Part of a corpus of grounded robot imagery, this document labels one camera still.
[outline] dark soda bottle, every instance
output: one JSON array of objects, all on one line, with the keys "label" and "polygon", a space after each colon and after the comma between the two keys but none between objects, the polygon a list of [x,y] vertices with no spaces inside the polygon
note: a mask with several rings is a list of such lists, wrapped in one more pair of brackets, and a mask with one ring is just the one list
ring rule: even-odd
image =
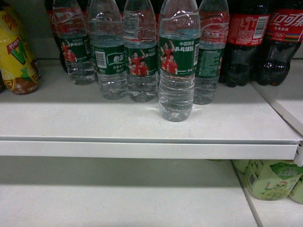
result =
[{"label": "dark soda bottle", "polygon": [[258,50],[254,80],[280,85],[303,39],[303,0],[276,0],[264,40]]},{"label": "dark soda bottle", "polygon": [[[88,0],[78,0],[77,2],[80,5],[80,8],[82,9],[84,15],[86,15],[86,8],[87,8]],[[55,28],[55,24],[54,24],[53,0],[44,0],[44,6],[45,6],[46,12],[49,16],[50,23],[51,23],[53,38],[54,38],[54,40],[57,44],[57,47],[60,51],[60,54],[59,54],[60,63],[62,65],[64,71],[67,72],[67,68],[66,68],[65,60],[64,60],[64,55],[62,53],[61,44],[60,44],[60,41],[59,41],[59,38],[58,38],[58,35],[57,35],[57,31],[56,31],[56,28]]]},{"label": "dark soda bottle", "polygon": [[250,80],[253,57],[262,43],[272,10],[271,0],[232,0],[230,23],[219,82],[229,87]]}]

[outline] shelf bracket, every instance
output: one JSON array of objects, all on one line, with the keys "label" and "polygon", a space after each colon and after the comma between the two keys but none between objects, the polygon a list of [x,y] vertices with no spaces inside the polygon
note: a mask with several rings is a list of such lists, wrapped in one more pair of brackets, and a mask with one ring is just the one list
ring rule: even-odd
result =
[{"label": "shelf bracket", "polygon": [[297,152],[294,156],[294,162],[299,166],[303,166],[303,142],[298,145]]}]

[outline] green can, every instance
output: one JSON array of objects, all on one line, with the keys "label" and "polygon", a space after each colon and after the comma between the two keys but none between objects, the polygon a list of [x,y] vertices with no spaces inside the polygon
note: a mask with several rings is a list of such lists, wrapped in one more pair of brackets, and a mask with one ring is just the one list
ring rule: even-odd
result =
[{"label": "green can", "polygon": [[294,188],[291,190],[288,197],[297,203],[303,204],[303,177],[302,176],[300,177]]},{"label": "green can", "polygon": [[245,184],[252,196],[275,201],[286,198],[303,173],[292,161],[251,160]]},{"label": "green can", "polygon": [[236,159],[232,161],[233,166],[242,174],[246,173],[246,170],[250,164],[250,159]]}]

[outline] olympic rings logo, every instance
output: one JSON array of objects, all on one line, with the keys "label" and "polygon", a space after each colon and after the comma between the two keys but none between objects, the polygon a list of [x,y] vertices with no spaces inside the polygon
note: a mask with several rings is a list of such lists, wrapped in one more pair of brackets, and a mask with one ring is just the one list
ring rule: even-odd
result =
[{"label": "olympic rings logo", "polygon": [[276,38],[282,38],[284,35],[285,35],[284,33],[275,32],[275,37]]}]

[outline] shelf surface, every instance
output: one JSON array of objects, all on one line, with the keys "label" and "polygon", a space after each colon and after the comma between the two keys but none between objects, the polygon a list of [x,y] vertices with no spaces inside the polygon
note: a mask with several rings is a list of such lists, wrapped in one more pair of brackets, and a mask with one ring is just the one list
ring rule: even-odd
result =
[{"label": "shelf surface", "polygon": [[265,100],[303,135],[303,60],[292,60],[289,74],[279,86],[261,86],[253,82],[253,87]]},{"label": "shelf surface", "polygon": [[0,155],[293,159],[302,139],[250,84],[219,84],[211,104],[175,123],[157,98],[106,100],[97,82],[73,85],[55,63],[41,67],[36,92],[0,94]]},{"label": "shelf surface", "polygon": [[257,227],[230,161],[0,159],[1,227]]},{"label": "shelf surface", "polygon": [[303,205],[285,198],[263,201],[253,197],[244,186],[244,175],[237,173],[259,227],[300,227],[303,223]]}]

